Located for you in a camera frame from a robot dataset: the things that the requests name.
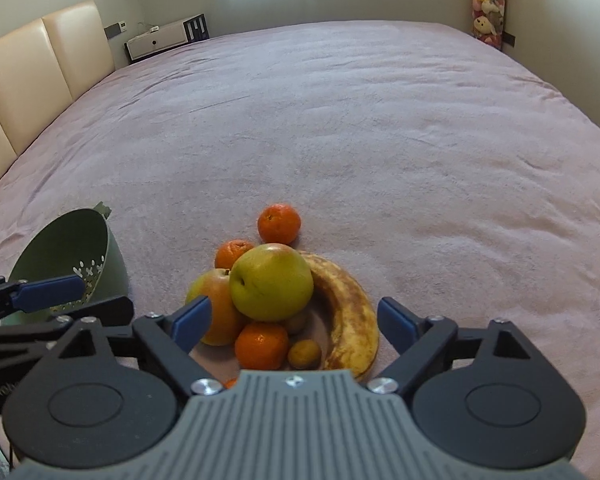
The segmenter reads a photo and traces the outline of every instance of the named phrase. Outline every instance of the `small round fruit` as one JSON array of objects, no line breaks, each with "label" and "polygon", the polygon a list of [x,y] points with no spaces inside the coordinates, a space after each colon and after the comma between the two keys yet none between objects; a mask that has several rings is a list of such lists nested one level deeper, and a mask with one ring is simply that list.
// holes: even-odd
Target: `small round fruit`
[{"label": "small round fruit", "polygon": [[322,350],[317,342],[312,339],[304,339],[291,347],[286,358],[296,370],[308,370],[320,365]]},{"label": "small round fruit", "polygon": [[231,345],[248,320],[231,299],[229,271],[213,269],[202,274],[189,287],[185,304],[196,296],[208,296],[211,300],[211,325],[200,341],[211,346]]},{"label": "small round fruit", "polygon": [[277,370],[285,361],[289,336],[275,323],[249,323],[235,341],[235,357],[242,368]]},{"label": "small round fruit", "polygon": [[268,206],[258,218],[258,232],[266,244],[293,242],[300,232],[300,215],[289,204]]},{"label": "small round fruit", "polygon": [[309,312],[306,308],[302,309],[295,316],[291,316],[288,319],[285,319],[282,323],[280,323],[283,327],[285,327],[286,332],[289,335],[296,335],[304,330],[306,326],[306,322],[309,319]]},{"label": "small round fruit", "polygon": [[235,261],[245,252],[253,249],[253,244],[247,240],[231,240],[225,242],[216,251],[214,267],[216,269],[229,269],[234,266]]}]

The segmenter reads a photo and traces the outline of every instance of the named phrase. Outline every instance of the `silver screw head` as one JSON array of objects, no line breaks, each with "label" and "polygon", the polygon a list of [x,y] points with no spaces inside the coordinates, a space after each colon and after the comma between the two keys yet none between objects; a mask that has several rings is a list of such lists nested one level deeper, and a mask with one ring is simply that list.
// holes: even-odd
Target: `silver screw head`
[{"label": "silver screw head", "polygon": [[215,395],[224,389],[220,381],[215,379],[198,379],[191,385],[191,391],[196,395]]},{"label": "silver screw head", "polygon": [[398,383],[389,377],[376,377],[366,384],[366,388],[375,394],[392,394],[398,390]]},{"label": "silver screw head", "polygon": [[285,383],[287,386],[291,386],[292,388],[299,388],[304,384],[304,379],[299,375],[292,375],[285,379]]}]

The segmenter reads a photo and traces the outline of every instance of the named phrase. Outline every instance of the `nightstand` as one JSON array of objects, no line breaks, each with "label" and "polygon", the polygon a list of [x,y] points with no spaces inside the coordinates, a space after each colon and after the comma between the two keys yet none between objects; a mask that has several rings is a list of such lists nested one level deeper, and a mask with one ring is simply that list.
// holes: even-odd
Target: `nightstand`
[{"label": "nightstand", "polygon": [[136,63],[172,48],[208,39],[205,15],[199,14],[193,18],[161,25],[155,32],[140,34],[125,43],[125,50],[129,61]]}]

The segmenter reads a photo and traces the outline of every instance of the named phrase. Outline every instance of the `ribbed gray rubber surface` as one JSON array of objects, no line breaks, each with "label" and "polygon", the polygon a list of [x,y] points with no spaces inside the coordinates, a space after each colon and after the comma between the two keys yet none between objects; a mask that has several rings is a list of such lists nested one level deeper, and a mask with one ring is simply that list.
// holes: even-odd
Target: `ribbed gray rubber surface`
[{"label": "ribbed gray rubber surface", "polygon": [[63,471],[25,462],[11,480],[584,480],[566,461],[502,472],[465,464],[421,435],[402,400],[345,370],[242,372],[194,397],[158,446],[121,465]]}]

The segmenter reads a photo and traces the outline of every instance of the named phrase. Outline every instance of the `overripe banana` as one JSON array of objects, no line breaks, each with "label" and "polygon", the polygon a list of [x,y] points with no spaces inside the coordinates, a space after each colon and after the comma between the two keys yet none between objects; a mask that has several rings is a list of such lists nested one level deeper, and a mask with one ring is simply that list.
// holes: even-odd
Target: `overripe banana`
[{"label": "overripe banana", "polygon": [[346,270],[317,254],[299,252],[309,264],[314,288],[327,299],[333,318],[331,352],[323,369],[348,368],[357,381],[362,381],[374,363],[380,339],[371,302]]}]

